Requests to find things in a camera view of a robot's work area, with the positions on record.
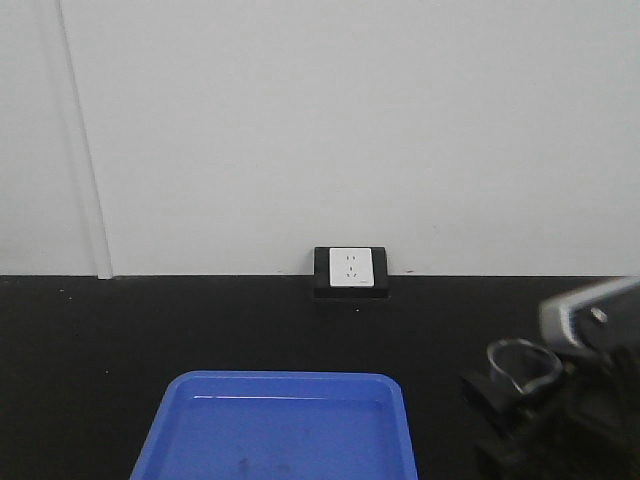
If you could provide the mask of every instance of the electrical outlet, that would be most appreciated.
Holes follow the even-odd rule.
[[[331,287],[373,287],[373,258],[370,248],[330,248]]]

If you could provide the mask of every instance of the power socket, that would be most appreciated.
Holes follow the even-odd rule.
[[[318,300],[389,296],[384,247],[316,247],[313,277]]]
[[[367,288],[373,283],[370,248],[329,249],[329,286]]]

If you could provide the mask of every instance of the blue plastic tray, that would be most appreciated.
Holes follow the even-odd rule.
[[[417,480],[402,393],[360,373],[191,372],[132,480]]]

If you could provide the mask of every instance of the screw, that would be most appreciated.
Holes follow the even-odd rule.
[[[591,311],[591,316],[598,323],[607,323],[609,321],[607,314],[604,313],[602,310],[600,310],[598,307],[591,307],[590,311]]]

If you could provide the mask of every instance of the black countertop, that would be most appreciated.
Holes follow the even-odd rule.
[[[491,431],[458,373],[495,339],[538,341],[538,303],[596,280],[392,277],[389,300],[316,304],[310,277],[0,277],[0,479],[128,478],[190,370],[384,373],[420,478],[477,478]]]

